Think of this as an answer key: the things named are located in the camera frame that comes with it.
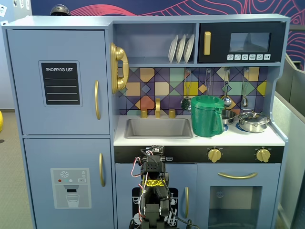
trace blue wall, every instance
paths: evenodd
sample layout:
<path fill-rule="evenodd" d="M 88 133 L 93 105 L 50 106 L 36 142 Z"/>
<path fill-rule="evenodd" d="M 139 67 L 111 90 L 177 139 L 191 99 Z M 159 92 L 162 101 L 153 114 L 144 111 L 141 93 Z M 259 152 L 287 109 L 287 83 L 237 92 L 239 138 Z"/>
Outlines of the blue wall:
<path fill-rule="evenodd" d="M 279 13 L 291 24 L 305 25 L 305 0 L 31 0 L 33 15 L 49 15 L 56 4 L 66 5 L 72 15 L 143 16 Z M 305 32 L 290 32 L 287 53 L 305 61 Z"/>

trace oven window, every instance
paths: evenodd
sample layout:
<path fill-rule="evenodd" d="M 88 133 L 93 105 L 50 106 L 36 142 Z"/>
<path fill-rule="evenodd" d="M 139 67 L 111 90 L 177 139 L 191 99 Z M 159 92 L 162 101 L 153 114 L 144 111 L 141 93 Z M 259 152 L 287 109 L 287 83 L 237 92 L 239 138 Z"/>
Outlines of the oven window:
<path fill-rule="evenodd" d="M 231 33 L 230 52 L 267 52 L 269 38 L 268 32 Z"/>
<path fill-rule="evenodd" d="M 262 187 L 211 186 L 208 229 L 255 229 Z"/>

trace green pitcher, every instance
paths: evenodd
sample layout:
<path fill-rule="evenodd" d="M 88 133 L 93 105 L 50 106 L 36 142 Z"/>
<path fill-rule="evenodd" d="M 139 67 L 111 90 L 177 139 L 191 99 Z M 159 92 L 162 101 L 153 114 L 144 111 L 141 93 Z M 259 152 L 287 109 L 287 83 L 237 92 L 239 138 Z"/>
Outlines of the green pitcher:
<path fill-rule="evenodd" d="M 196 135 L 212 137 L 224 131 L 221 112 L 224 102 L 214 96 L 202 95 L 192 98 L 192 127 Z"/>

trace play kitchen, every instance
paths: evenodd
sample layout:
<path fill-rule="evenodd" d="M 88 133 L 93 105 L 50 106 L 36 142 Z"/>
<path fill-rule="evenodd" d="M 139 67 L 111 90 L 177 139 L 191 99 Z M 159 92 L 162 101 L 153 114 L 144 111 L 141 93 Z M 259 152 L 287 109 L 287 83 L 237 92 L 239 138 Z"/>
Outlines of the play kitchen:
<path fill-rule="evenodd" d="M 34 227 L 273 229 L 288 30 L 277 14 L 3 26 Z"/>

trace sink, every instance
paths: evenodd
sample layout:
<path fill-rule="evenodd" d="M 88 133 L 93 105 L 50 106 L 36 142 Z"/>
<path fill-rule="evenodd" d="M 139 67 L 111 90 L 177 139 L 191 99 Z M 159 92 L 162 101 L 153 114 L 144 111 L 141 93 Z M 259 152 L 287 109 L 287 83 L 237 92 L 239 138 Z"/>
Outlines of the sink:
<path fill-rule="evenodd" d="M 188 119 L 129 119 L 125 138 L 192 138 Z"/>

